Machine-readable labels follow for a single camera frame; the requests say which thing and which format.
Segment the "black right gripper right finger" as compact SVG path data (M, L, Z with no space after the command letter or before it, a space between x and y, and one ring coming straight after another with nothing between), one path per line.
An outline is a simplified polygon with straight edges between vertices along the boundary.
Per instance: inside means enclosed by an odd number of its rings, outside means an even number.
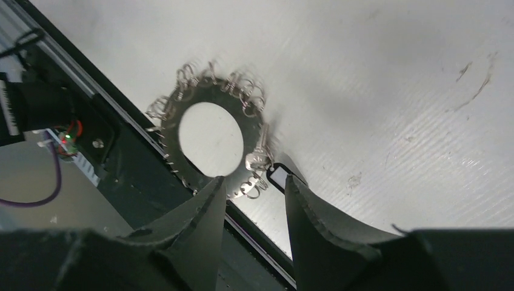
M289 176L285 206L298 290L512 290L513 230L367 225Z

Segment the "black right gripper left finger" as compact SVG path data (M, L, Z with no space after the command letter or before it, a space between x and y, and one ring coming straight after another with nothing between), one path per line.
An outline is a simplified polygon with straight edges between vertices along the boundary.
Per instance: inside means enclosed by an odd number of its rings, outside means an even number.
M226 208L224 178L135 230L1 233L2 290L214 290Z

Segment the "silver key with black tag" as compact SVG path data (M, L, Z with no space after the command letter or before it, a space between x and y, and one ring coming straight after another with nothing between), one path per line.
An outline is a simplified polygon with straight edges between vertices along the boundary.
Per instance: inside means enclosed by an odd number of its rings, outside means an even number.
M258 141L252 152L245 156L245 167L251 172L250 178L243 182L240 191L249 199L259 198L261 191L269 188L267 178L271 185L285 194L285 182L293 172L285 164L274 162L271 151L267 147L269 124L261 127Z

